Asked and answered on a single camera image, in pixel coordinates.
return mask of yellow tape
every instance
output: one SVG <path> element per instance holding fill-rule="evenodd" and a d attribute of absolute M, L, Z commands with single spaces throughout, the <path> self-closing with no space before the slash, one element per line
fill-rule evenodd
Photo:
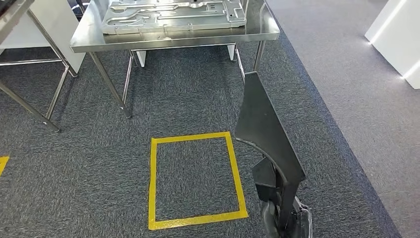
<path fill-rule="evenodd" d="M 227 132 L 216 132 L 216 133 L 207 133 L 199 135 L 182 135 L 182 136 L 173 136 L 165 138 L 154 138 L 156 143 L 170 143 L 170 142 L 181 142 L 187 140 L 202 140 L 202 139 L 212 139 L 218 137 L 225 137 Z"/>
<path fill-rule="evenodd" d="M 238 197 L 239 211 L 227 212 L 215 215 L 204 215 L 189 217 L 184 219 L 174 219 L 169 221 L 156 221 L 156 154 L 158 143 L 180 142 L 187 140 L 201 140 L 224 137 L 226 139 L 227 151 L 229 154 L 230 166 L 232 168 L 233 181 L 235 183 L 236 194 Z M 238 165 L 236 164 L 235 152 L 233 150 L 230 132 L 216 132 L 199 135 L 174 136 L 166 138 L 152 138 L 150 151 L 150 188 L 149 188 L 149 229 L 158 230 L 165 228 L 182 227 L 188 225 L 205 224 L 212 222 L 222 222 L 248 217 L 245 205 L 244 192 L 242 190 L 241 179 L 239 177 Z"/>
<path fill-rule="evenodd" d="M 4 168 L 6 167 L 6 163 L 8 160 L 8 156 L 0 157 L 0 176 L 3 173 Z"/>

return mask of metal stand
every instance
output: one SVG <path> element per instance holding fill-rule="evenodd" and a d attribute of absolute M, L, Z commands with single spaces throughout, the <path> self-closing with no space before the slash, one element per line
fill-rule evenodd
<path fill-rule="evenodd" d="M 260 43 L 258 44 L 257 57 L 255 58 L 255 63 L 254 63 L 254 71 L 255 72 L 260 67 L 261 58 L 263 57 L 263 53 L 264 53 L 264 47 L 265 47 L 265 41 L 260 41 Z M 244 80 L 244 83 L 245 83 L 245 71 L 244 71 L 244 67 L 242 65 L 241 57 L 239 55 L 239 50 L 238 50 L 238 44 L 237 43 L 235 44 L 235 55 L 236 55 L 236 58 L 238 60 L 238 65 L 239 65 L 239 70 L 241 71 L 242 80 Z"/>
<path fill-rule="evenodd" d="M 89 54 L 92 57 L 93 62 L 95 63 L 96 67 L 98 68 L 99 73 L 102 75 L 102 79 L 104 80 L 105 84 L 108 86 L 109 90 L 111 91 L 113 97 L 117 101 L 119 107 L 122 109 L 125 116 L 127 118 L 130 118 L 131 113 L 127 111 L 127 108 L 125 106 L 125 100 L 127 98 L 127 90 L 128 90 L 128 84 L 130 82 L 132 60 L 133 60 L 134 56 L 133 55 L 130 56 L 130 63 L 128 64 L 128 69 L 127 69 L 128 73 L 127 73 L 127 77 L 125 79 L 125 85 L 124 85 L 123 99 L 121 99 L 120 96 L 118 95 L 117 90 L 115 89 L 115 86 L 114 86 L 113 82 L 109 78 L 109 75 L 106 72 L 106 69 L 105 69 L 104 65 L 102 64 L 101 60 L 99 59 L 98 55 L 96 55 L 95 52 L 89 52 Z"/>
<path fill-rule="evenodd" d="M 257 57 L 255 58 L 254 71 L 257 72 L 260 67 L 261 58 L 263 57 L 265 41 L 260 41 L 258 44 Z"/>
<path fill-rule="evenodd" d="M 33 14 L 31 10 L 27 11 L 28 16 L 32 19 L 34 24 L 37 26 L 37 28 L 40 30 L 42 35 L 45 37 L 45 39 L 50 44 L 51 49 L 54 51 L 54 53 L 57 55 L 57 59 L 35 59 L 35 60 L 21 60 L 21 61 L 11 61 L 11 62 L 3 62 L 0 63 L 0 66 L 5 65 L 22 65 L 22 64 L 34 64 L 34 63 L 51 63 L 51 62 L 62 62 L 64 65 L 64 72 L 60 78 L 60 81 L 58 83 L 57 89 L 55 90 L 54 96 L 52 98 L 50 107 L 48 108 L 46 116 L 43 116 L 41 113 L 39 113 L 36 109 L 34 109 L 31 105 L 29 105 L 22 97 L 17 95 L 15 92 L 13 92 L 11 89 L 9 89 L 5 84 L 0 82 L 0 89 L 4 91 L 7 95 L 9 95 L 12 99 L 17 101 L 20 105 L 22 105 L 24 108 L 26 108 L 28 111 L 30 111 L 32 114 L 35 115 L 36 118 L 41 120 L 44 124 L 48 125 L 50 128 L 52 128 L 55 132 L 59 131 L 59 128 L 54 125 L 51 121 L 51 115 L 53 114 L 55 104 L 57 103 L 58 97 L 60 95 L 61 89 L 63 87 L 64 81 L 66 79 L 67 73 L 70 72 L 71 76 L 77 77 L 76 71 L 71 67 L 71 65 L 67 62 L 67 59 L 63 55 L 63 53 L 60 51 L 60 49 L 57 47 L 57 45 L 54 43 L 48 32 L 45 30 L 45 28 L 41 25 L 39 20 L 36 18 L 36 16 Z"/>
<path fill-rule="evenodd" d="M 238 44 L 235 43 L 235 48 L 234 48 L 234 53 L 236 55 L 236 58 L 238 60 L 238 65 L 239 65 L 239 69 L 241 71 L 241 76 L 242 76 L 242 80 L 244 80 L 245 83 L 245 71 L 244 71 L 244 67 L 242 66 L 242 61 L 241 61 L 241 57 L 239 55 L 239 50 L 238 50 Z M 264 46 L 265 46 L 265 41 L 260 41 L 260 44 L 258 46 L 258 51 L 257 51 L 257 57 L 255 59 L 255 64 L 254 64 L 254 70 L 260 65 L 261 62 L 261 58 L 263 56 L 263 52 L 264 52 Z M 127 68 L 127 74 L 126 74 L 126 78 L 125 78 L 125 84 L 124 84 L 124 91 L 122 93 L 122 97 L 119 96 L 117 90 L 115 89 L 115 86 L 113 84 L 113 82 L 111 81 L 104 65 L 102 64 L 101 60 L 98 58 L 98 55 L 95 52 L 89 52 L 90 56 L 92 57 L 96 67 L 98 68 L 105 84 L 108 86 L 109 90 L 111 91 L 111 94 L 113 95 L 114 99 L 116 100 L 116 102 L 118 103 L 119 107 L 123 110 L 125 116 L 127 118 L 131 117 L 131 113 L 128 112 L 127 107 L 126 107 L 126 102 L 127 102 L 127 93 L 128 93 L 128 85 L 130 83 L 130 76 L 131 76 L 131 70 L 133 68 L 133 63 L 134 63 L 134 68 L 139 66 L 139 63 L 137 62 L 136 56 L 134 54 L 134 52 L 138 53 L 139 51 L 142 51 L 140 49 L 138 50 L 129 50 L 130 52 L 130 59 L 128 62 L 128 68 Z"/>

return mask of light gray carpet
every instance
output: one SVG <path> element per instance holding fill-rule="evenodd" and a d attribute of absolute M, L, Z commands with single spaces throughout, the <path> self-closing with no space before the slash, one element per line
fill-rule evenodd
<path fill-rule="evenodd" d="M 405 237 L 419 237 L 420 90 L 364 38 L 387 0 L 268 0 Z"/>
<path fill-rule="evenodd" d="M 386 237 L 346 153 L 287 55 L 267 43 L 260 76 L 307 172 L 299 190 L 312 207 L 315 237 Z M 240 44 L 251 69 L 256 43 Z M 127 52 L 100 54 L 118 90 Z M 243 83 L 226 47 L 159 50 L 132 74 L 126 119 L 91 59 L 66 82 L 53 133 L 0 93 L 2 237 L 264 237 L 251 168 L 261 155 L 234 142 L 249 217 L 149 231 L 151 137 L 234 131 Z M 1 79 L 46 110 L 61 65 L 1 67 Z M 225 144 L 218 139 L 158 146 L 157 218 L 237 209 Z"/>

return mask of led light strip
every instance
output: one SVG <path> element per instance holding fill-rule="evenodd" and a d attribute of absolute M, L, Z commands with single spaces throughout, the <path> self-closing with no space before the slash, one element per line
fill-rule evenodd
<path fill-rule="evenodd" d="M 410 77 L 418 68 L 420 67 L 420 60 L 417 61 L 417 63 L 415 63 L 413 65 L 413 67 L 411 67 L 407 73 L 405 73 L 401 78 L 406 79 L 408 77 Z"/>
<path fill-rule="evenodd" d="M 401 0 L 400 3 L 398 3 L 397 7 L 392 11 L 392 13 L 389 15 L 389 17 L 385 20 L 381 28 L 378 30 L 378 32 L 374 35 L 372 40 L 369 42 L 369 45 L 373 44 L 378 37 L 382 34 L 383 30 L 389 25 L 389 23 L 394 19 L 395 15 L 400 11 L 400 9 L 403 7 L 403 5 L 406 3 L 407 0 Z"/>

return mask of dark gray carpet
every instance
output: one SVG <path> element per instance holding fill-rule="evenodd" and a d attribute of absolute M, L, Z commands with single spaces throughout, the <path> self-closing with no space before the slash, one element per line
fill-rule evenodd
<path fill-rule="evenodd" d="M 240 44 L 251 69 L 256 43 Z M 127 52 L 100 54 L 122 90 Z M 0 93 L 2 237 L 264 237 L 251 167 L 261 155 L 234 142 L 249 217 L 149 231 L 151 137 L 234 131 L 243 83 L 226 47 L 159 50 L 132 73 L 126 119 L 90 58 L 68 78 L 53 133 Z M 60 64 L 0 67 L 1 80 L 46 111 Z M 311 90 L 278 41 L 260 76 L 308 175 L 299 190 L 315 237 L 384 237 Z M 157 219 L 237 209 L 223 140 L 158 145 Z"/>

